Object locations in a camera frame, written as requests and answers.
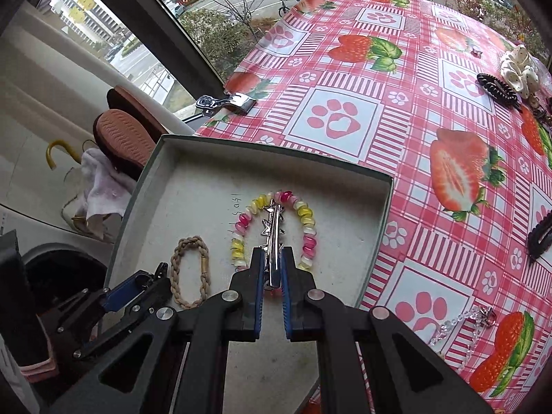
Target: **white cloth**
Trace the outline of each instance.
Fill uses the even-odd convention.
[[[124,216],[136,181],[116,171],[97,148],[87,149],[82,154],[81,174],[82,191],[78,194],[75,215],[84,216],[90,232],[98,239],[104,239],[107,233],[104,217]]]

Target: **tablecloth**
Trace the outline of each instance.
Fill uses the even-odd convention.
[[[493,379],[481,395],[506,412],[552,350],[552,252],[528,266],[525,250],[528,232],[552,209],[549,148],[527,111],[500,106],[476,83],[477,73],[497,76],[512,48],[483,24],[426,0],[302,0],[226,84],[258,104],[198,131],[394,176],[363,307],[386,305],[427,341],[444,321],[491,306],[497,323],[460,375],[473,383],[479,368],[479,380]],[[512,343],[496,334],[501,323]],[[473,330],[458,323],[435,351],[459,369]],[[485,368],[504,350],[517,357],[490,376]]]

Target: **slipper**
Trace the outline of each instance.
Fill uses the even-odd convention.
[[[110,109],[119,109],[140,121],[151,139],[157,143],[163,134],[168,134],[161,123],[134,98],[127,90],[120,85],[115,86],[107,92],[107,104]]]
[[[155,148],[144,126],[122,110],[109,109],[94,121],[93,134],[115,169],[138,180]]]

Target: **yellow bead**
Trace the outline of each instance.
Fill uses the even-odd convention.
[[[238,241],[236,239],[232,240],[232,245],[230,246],[231,249],[239,250],[240,252],[244,251],[244,244],[241,241]]]
[[[308,271],[308,272],[312,272],[310,268],[307,268],[306,266],[303,266],[303,262],[300,262],[297,267],[299,269],[302,269],[303,271]]]
[[[242,251],[232,249],[232,258],[241,258],[243,260],[245,257],[244,257],[244,253]]]
[[[303,216],[303,217],[301,218],[301,222],[302,222],[303,224],[312,224],[312,225],[315,224],[314,219],[313,219],[313,218],[310,218],[310,217],[308,217],[308,216]]]
[[[257,207],[259,207],[259,210],[263,208],[266,203],[267,197],[264,194],[261,194],[256,200],[255,204],[257,204]]]
[[[301,217],[307,216],[309,218],[313,217],[313,210],[311,210],[308,207],[299,207],[299,210],[297,210],[297,214]]]

